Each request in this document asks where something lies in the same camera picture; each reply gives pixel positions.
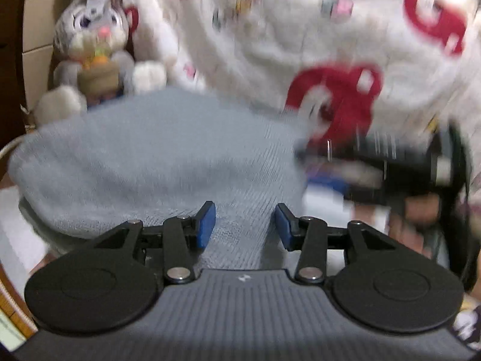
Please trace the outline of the person's right hand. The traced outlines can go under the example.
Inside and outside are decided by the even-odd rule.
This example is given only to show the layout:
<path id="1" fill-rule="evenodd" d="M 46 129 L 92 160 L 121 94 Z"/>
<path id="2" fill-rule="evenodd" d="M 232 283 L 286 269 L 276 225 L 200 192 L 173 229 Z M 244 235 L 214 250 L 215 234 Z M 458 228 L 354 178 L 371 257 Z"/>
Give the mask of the person's right hand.
<path id="1" fill-rule="evenodd" d="M 434 193 L 401 198 L 391 206 L 387 223 L 389 237 L 426 258 L 432 258 L 432 248 L 426 246 L 425 237 L 419 229 L 437 223 L 441 209 L 442 200 Z"/>

